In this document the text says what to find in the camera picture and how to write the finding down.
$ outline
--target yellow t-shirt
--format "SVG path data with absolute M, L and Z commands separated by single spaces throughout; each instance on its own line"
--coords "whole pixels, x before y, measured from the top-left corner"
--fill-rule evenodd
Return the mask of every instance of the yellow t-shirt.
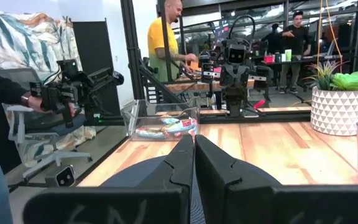
M 169 51 L 172 54 L 177 54 L 179 51 L 178 42 L 175 39 L 175 33 L 173 32 L 169 24 L 167 24 L 167 34 L 168 34 Z M 147 34 L 147 43 L 149 45 L 150 67 L 158 68 L 157 79 L 160 80 L 160 82 L 167 82 L 168 81 L 167 64 L 165 60 L 159 59 L 155 53 L 155 49 L 164 48 L 164 37 L 162 32 L 161 17 L 154 20 L 153 23 L 150 25 L 149 33 Z M 172 72 L 172 80 L 175 80 L 179 73 L 179 69 L 171 64 L 171 72 Z

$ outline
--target floor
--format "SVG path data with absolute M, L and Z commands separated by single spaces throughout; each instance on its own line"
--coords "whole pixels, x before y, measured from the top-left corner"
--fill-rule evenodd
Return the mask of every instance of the floor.
M 304 93 L 301 89 L 298 90 L 299 94 L 302 98 L 305 100 L 311 99 L 311 91 L 307 91 Z M 296 97 L 294 97 L 291 94 L 281 95 L 278 94 L 277 91 L 272 88 L 270 90 L 270 98 L 272 102 L 270 103 L 270 107 L 288 107 L 288 106 L 307 106 L 306 104 L 299 103 L 300 100 Z M 251 91 L 250 92 L 250 99 L 252 101 L 258 101 L 262 100 L 263 96 L 262 93 L 259 93 L 257 91 Z M 82 144 L 80 147 L 78 147 L 78 151 L 89 151 L 89 149 L 92 150 L 93 154 L 93 162 L 96 162 L 100 157 L 102 157 L 106 152 L 108 152 L 112 145 L 117 144 L 123 137 L 125 136 L 125 130 L 123 127 L 108 127 L 102 131 L 99 132 L 99 134 L 96 136 L 94 140 L 88 141 L 84 144 Z M 169 151 L 172 149 L 164 149 L 163 154 L 169 153 Z M 75 166 L 76 175 L 82 174 L 87 168 L 90 167 L 90 163 L 86 159 L 77 159 L 75 161 L 73 160 L 65 160 L 63 164 L 73 164 Z M 113 167 L 120 167 L 117 164 L 112 164 Z M 17 169 L 13 170 L 7 175 L 7 179 L 9 184 L 15 184 L 21 180 L 21 174 L 22 171 L 25 168 L 19 166 Z M 48 172 L 48 170 L 53 169 L 53 166 L 49 167 L 46 171 L 42 172 L 41 174 L 34 177 L 31 182 L 43 182 L 45 174 Z M 280 174 L 280 176 L 284 177 L 287 175 L 286 173 Z M 28 199 L 30 199 L 33 195 L 36 193 L 42 191 L 43 188 L 37 188 L 37 187 L 19 187 L 13 193 L 11 193 L 11 207 L 12 207 L 12 213 L 14 216 L 14 223 L 15 224 L 21 224 L 22 223 L 22 209 L 24 208 L 24 205 Z
M 118 142 L 120 142 L 125 136 L 125 128 L 118 127 L 107 127 L 103 130 L 100 130 L 100 127 L 97 127 L 99 133 L 93 140 L 87 141 L 84 144 L 80 145 L 77 150 L 78 152 L 91 152 L 93 157 L 93 162 L 88 162 L 87 159 L 65 159 L 63 160 L 63 165 L 73 165 L 75 170 L 75 175 L 78 177 L 85 170 L 89 169 L 90 166 L 98 161 L 102 156 L 105 155 L 112 147 L 114 147 Z M 44 177 L 47 173 L 50 172 L 56 165 L 51 165 L 39 175 L 36 175 L 30 180 L 32 183 L 42 183 Z M 16 184 L 21 181 L 21 174 L 25 170 L 25 167 L 19 166 L 16 169 L 12 170 L 6 175 L 8 184 Z M 10 194 L 11 199 L 11 208 L 15 224 L 22 223 L 22 211 L 25 203 L 35 194 L 44 190 L 44 188 L 38 187 L 18 187 Z

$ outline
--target office chair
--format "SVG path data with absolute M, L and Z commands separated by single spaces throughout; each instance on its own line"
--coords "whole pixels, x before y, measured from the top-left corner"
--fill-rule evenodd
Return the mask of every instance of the office chair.
M 37 73 L 32 68 L 16 68 L 0 70 L 0 76 L 8 78 L 26 90 L 30 90 L 30 82 L 41 82 Z M 29 180 L 29 176 L 34 172 L 42 169 L 51 162 L 56 162 L 57 166 L 61 166 L 63 158 L 86 157 L 88 161 L 92 161 L 90 153 L 59 151 L 56 143 L 64 138 L 67 134 L 82 127 L 85 122 L 85 115 L 80 114 L 81 110 L 77 110 L 73 118 L 74 126 L 66 128 L 63 116 L 61 114 L 43 114 L 33 111 L 21 105 L 4 105 L 8 111 L 8 122 L 10 126 L 9 140 L 15 141 L 17 150 L 25 163 L 25 155 L 27 152 L 27 144 L 36 144 L 48 140 L 47 143 L 53 146 L 53 152 L 41 157 L 42 151 L 38 150 L 34 155 L 34 160 L 39 160 L 35 166 L 31 167 L 23 173 L 23 179 Z

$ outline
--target wristwatch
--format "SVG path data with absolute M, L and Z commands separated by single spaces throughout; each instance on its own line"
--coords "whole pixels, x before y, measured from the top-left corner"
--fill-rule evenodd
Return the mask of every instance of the wristwatch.
M 24 93 L 22 95 L 22 106 L 29 107 L 29 97 L 31 96 L 31 93 L 28 91 L 27 93 Z

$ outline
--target potted plant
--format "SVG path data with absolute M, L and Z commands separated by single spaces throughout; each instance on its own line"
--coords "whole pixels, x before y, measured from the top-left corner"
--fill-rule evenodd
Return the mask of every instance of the potted plant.
M 358 122 L 358 72 L 335 73 L 339 62 L 312 65 L 317 74 L 311 99 L 311 127 L 335 136 L 356 135 Z

